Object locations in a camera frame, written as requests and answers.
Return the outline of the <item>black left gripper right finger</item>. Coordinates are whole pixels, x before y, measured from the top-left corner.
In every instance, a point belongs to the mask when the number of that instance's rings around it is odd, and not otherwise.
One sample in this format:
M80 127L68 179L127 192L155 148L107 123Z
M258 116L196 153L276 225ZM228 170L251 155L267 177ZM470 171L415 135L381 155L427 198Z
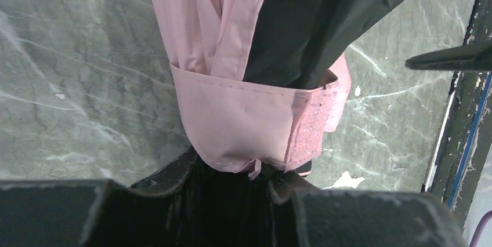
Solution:
M450 211L430 195L322 190L294 172L267 186L276 246L464 246Z

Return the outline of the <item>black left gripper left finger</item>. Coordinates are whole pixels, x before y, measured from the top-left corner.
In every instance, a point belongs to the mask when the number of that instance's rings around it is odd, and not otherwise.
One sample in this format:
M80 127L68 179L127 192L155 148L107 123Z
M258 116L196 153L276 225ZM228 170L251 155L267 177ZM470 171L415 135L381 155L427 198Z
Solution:
M191 246L192 148L127 187L112 179L1 181L2 246Z

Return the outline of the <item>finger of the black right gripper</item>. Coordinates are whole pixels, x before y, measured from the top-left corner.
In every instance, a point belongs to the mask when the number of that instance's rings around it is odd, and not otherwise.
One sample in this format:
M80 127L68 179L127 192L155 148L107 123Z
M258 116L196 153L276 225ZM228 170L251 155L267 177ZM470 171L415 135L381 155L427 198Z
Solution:
M491 41L414 56L405 66L412 70L491 71Z

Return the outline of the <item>pink and black folding umbrella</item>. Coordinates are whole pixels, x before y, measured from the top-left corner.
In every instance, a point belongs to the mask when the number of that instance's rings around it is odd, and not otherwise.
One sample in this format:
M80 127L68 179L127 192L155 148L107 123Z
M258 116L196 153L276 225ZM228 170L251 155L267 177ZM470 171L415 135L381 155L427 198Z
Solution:
M404 0L151 0L187 138L211 168L321 154L350 93L346 48Z

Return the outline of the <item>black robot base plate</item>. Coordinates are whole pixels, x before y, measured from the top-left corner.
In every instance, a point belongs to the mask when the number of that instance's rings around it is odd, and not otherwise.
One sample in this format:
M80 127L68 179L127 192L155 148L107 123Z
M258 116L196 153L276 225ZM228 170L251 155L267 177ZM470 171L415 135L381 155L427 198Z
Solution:
M463 226L491 144L491 71L455 70L448 107L422 190Z

